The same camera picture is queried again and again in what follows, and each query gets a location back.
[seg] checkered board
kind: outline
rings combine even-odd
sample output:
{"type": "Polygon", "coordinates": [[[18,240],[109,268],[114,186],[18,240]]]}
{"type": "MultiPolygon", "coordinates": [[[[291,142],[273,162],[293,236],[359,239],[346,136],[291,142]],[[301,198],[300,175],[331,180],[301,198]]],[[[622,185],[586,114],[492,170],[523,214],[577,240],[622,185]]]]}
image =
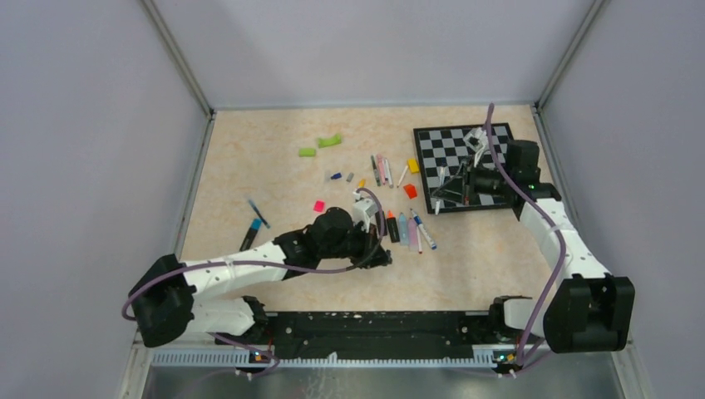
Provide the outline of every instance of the checkered board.
{"type": "MultiPolygon", "coordinates": [[[[423,194],[426,197],[426,210],[429,214],[435,212],[434,207],[436,206],[436,200],[431,198],[431,192],[441,185],[438,167],[448,166],[450,171],[450,174],[446,172],[446,181],[448,181],[449,176],[453,176],[458,172],[463,158],[468,158],[468,161],[472,162],[472,156],[475,152],[466,146],[462,138],[472,129],[481,126],[468,125],[414,129],[414,141],[416,142],[417,159],[421,169],[423,194]]],[[[497,150],[500,162],[504,164],[507,143],[513,138],[509,124],[493,123],[492,132],[493,145],[497,150]]],[[[490,169],[495,168],[489,151],[482,156],[481,163],[490,169]]],[[[508,205],[505,204],[501,197],[478,195],[467,206],[442,201],[440,213],[507,207],[508,205]]]]}

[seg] eraser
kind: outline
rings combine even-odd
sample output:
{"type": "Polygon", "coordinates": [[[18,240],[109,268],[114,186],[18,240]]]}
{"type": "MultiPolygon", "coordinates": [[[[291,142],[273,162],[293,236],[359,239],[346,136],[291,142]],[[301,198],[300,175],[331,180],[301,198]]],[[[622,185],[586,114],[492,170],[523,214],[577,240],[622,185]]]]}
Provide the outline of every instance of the eraser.
{"type": "Polygon", "coordinates": [[[299,148],[298,156],[316,156],[315,148],[299,148]]]}
{"type": "Polygon", "coordinates": [[[316,201],[316,204],[313,206],[313,210],[319,213],[322,213],[324,209],[326,209],[326,203],[323,201],[316,201]]]}
{"type": "Polygon", "coordinates": [[[407,195],[409,196],[409,199],[412,200],[417,197],[417,188],[414,187],[414,185],[405,185],[404,186],[404,191],[407,192],[407,195]]]}
{"type": "Polygon", "coordinates": [[[327,139],[317,139],[318,148],[330,147],[332,145],[338,145],[343,142],[343,137],[340,133],[334,135],[333,137],[328,137],[327,139]]]}
{"type": "Polygon", "coordinates": [[[412,173],[418,173],[418,162],[417,160],[408,160],[407,164],[409,165],[409,171],[412,173]]]}

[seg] pink block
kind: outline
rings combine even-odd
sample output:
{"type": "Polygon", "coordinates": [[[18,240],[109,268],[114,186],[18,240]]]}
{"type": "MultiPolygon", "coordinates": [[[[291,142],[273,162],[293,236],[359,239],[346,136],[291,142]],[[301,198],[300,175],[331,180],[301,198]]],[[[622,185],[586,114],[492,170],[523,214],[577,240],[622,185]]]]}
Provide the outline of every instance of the pink block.
{"type": "Polygon", "coordinates": [[[326,209],[326,203],[323,201],[316,201],[316,204],[313,206],[313,210],[316,212],[323,212],[323,210],[326,209]]]}

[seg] lime green sponge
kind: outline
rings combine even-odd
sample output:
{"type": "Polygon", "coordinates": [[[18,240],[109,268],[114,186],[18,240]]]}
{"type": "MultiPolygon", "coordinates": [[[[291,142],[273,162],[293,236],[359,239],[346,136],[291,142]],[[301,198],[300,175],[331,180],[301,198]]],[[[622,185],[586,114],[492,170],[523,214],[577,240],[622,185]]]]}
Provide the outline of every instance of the lime green sponge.
{"type": "Polygon", "coordinates": [[[328,139],[318,139],[318,148],[330,147],[332,145],[338,145],[343,142],[343,137],[340,133],[334,135],[328,139]]]}
{"type": "Polygon", "coordinates": [[[316,156],[315,148],[299,148],[298,156],[316,156]]]}

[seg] table surface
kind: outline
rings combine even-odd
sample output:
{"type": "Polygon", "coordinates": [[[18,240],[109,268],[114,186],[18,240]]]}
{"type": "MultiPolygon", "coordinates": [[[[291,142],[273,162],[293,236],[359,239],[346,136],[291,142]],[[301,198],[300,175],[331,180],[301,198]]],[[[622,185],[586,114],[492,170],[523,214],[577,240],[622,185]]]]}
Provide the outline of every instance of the table surface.
{"type": "MultiPolygon", "coordinates": [[[[317,200],[350,211],[360,179],[395,216],[414,208],[438,244],[424,242],[423,254],[392,244],[393,264],[334,275],[307,274],[284,282],[261,283],[228,295],[253,295],[269,311],[486,310],[500,295],[537,297],[550,268],[534,239],[509,209],[429,215],[420,174],[407,175],[419,196],[408,199],[396,186],[377,187],[370,155],[385,155],[398,180],[407,159],[416,158],[414,128],[480,124],[484,106],[219,111],[185,237],[183,260],[237,252],[256,216],[250,197],[271,229],[264,226],[254,245],[311,224],[317,200]],[[343,135],[343,143],[299,158],[317,137],[343,135]],[[343,178],[323,181],[325,171],[343,178]],[[352,183],[345,177],[355,174],[352,183]]],[[[507,122],[516,139],[539,141],[529,106],[497,106],[493,122],[507,122]]],[[[541,153],[542,181],[550,181],[541,153]]],[[[319,268],[341,268],[345,259],[324,260],[319,268]]]]}

